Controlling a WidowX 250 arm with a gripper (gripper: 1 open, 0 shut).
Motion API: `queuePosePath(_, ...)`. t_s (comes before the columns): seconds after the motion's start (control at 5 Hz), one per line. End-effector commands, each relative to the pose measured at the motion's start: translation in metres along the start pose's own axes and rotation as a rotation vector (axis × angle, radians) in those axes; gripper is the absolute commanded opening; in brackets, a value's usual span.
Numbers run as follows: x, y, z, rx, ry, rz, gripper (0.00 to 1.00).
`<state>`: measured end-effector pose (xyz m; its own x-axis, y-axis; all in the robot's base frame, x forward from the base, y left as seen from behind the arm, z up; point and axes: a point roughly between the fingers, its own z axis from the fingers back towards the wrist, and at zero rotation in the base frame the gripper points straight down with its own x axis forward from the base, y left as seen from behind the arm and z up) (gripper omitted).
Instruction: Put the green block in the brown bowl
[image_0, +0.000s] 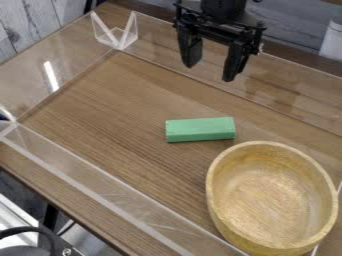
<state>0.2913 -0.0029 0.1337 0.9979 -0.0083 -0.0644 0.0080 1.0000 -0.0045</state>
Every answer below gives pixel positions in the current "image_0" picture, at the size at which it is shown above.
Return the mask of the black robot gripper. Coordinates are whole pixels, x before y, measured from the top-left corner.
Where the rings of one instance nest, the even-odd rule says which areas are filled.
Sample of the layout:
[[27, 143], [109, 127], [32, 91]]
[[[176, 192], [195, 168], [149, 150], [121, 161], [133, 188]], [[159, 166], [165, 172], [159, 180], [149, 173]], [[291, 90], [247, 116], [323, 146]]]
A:
[[248, 53], [259, 54], [264, 22], [246, 11], [247, 0], [175, 0], [173, 6], [183, 64], [192, 68], [200, 61], [202, 38], [230, 45], [222, 79], [231, 82], [244, 69]]

